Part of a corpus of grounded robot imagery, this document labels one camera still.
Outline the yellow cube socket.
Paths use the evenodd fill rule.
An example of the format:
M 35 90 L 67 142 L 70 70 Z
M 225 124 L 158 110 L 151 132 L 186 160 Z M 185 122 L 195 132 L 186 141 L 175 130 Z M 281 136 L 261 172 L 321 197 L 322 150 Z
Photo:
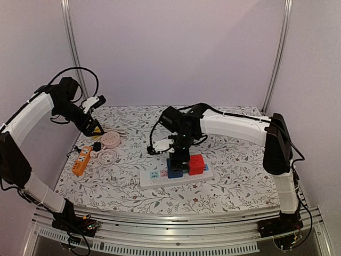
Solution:
M 95 130 L 94 130 L 94 133 L 100 133 L 100 132 L 101 132 L 100 128 L 99 128 L 99 127 L 96 127 Z M 98 138 L 100 138 L 100 135 L 92 136 L 92 139 L 93 139 L 93 140 L 96 140 L 96 139 L 98 139 Z

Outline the red cube socket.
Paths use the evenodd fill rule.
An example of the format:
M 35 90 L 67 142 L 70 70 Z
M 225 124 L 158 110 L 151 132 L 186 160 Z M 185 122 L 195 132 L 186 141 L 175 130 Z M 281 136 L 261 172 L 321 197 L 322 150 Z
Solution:
M 188 162 L 189 175 L 203 174 L 205 169 L 205 162 L 201 154 L 191 155 Z

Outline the blue cube socket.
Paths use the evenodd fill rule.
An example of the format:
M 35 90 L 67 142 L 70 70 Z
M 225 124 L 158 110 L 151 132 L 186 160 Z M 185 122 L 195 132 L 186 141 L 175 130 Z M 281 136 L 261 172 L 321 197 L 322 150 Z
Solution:
M 174 171 L 174 169 L 171 167 L 171 160 L 168 158 L 166 160 L 167 163 L 167 176 L 169 179 L 176 179 L 176 178 L 182 178 L 183 177 L 183 171 Z

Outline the white multicolour power strip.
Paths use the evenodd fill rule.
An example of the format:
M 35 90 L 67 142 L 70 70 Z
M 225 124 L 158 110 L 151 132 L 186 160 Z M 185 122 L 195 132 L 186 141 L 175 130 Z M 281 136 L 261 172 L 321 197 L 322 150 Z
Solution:
M 182 177 L 179 178 L 169 178 L 167 170 L 141 171 L 140 187 L 142 189 L 175 187 L 190 183 L 209 181 L 212 180 L 213 177 L 214 172 L 207 164 L 205 165 L 203 174 L 188 175 L 187 173 L 185 173 Z

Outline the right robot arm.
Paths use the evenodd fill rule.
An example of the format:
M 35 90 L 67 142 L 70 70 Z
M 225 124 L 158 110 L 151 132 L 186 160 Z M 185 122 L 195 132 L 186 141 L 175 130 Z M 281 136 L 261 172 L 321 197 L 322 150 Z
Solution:
M 274 179 L 283 214 L 276 219 L 275 227 L 286 233 L 296 224 L 294 213 L 299 209 L 299 199 L 293 151 L 297 148 L 291 141 L 282 115 L 240 115 L 198 103 L 181 109 L 167 107 L 157 123 L 171 135 L 164 140 L 150 141 L 152 151 L 156 154 L 168 152 L 177 167 L 189 162 L 189 149 L 194 146 L 194 141 L 210 134 L 241 139 L 263 147 L 263 168 Z

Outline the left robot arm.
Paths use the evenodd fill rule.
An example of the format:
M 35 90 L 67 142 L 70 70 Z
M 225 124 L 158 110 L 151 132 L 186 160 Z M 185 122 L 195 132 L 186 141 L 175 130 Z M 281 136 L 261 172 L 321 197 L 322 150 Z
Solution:
M 56 194 L 32 171 L 20 147 L 35 125 L 47 114 L 59 115 L 66 122 L 72 122 L 85 136 L 103 135 L 99 121 L 92 117 L 91 111 L 102 106 L 106 99 L 103 95 L 94 95 L 80 106 L 74 102 L 79 84 L 72 77 L 61 78 L 59 84 L 49 83 L 41 86 L 23 106 L 1 126 L 1 179 L 10 188 L 16 188 L 30 196 L 35 203 L 60 214 L 58 222 L 67 231 L 79 227 L 76 216 L 66 211 L 71 207 L 66 199 Z

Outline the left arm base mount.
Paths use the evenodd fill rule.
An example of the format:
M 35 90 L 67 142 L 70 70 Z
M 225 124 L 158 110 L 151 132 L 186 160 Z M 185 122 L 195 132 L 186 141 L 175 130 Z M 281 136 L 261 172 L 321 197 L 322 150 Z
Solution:
M 94 237 L 100 227 L 100 223 L 92 219 L 90 214 L 83 217 L 62 213 L 53 213 L 52 215 L 54 218 L 52 227 L 68 233 Z

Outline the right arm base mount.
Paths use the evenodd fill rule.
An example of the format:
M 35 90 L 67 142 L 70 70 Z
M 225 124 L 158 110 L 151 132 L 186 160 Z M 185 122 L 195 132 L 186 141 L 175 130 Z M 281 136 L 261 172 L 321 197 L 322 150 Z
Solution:
M 299 213 L 284 214 L 275 218 L 257 222 L 261 238 L 272 237 L 275 246 L 282 250 L 292 250 L 299 239 L 302 238 L 303 223 Z

